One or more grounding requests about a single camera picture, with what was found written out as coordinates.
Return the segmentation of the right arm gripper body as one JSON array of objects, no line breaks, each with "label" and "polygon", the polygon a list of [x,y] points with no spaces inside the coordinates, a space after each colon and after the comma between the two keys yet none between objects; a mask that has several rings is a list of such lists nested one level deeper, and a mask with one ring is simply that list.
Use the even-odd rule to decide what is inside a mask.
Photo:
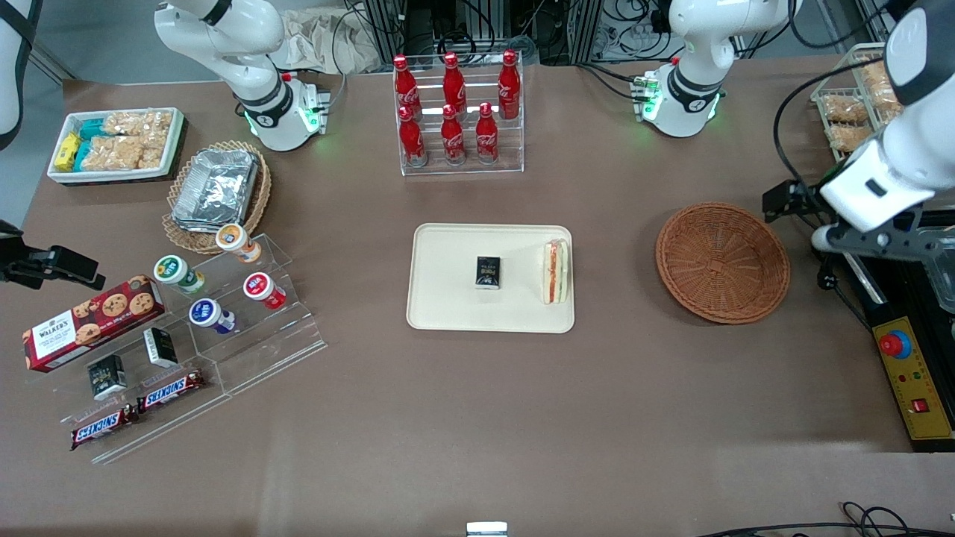
[{"label": "right arm gripper body", "polygon": [[1,221],[1,280],[28,288],[21,276],[13,274],[19,261],[26,259],[26,244],[22,239],[23,231],[6,221]]}]

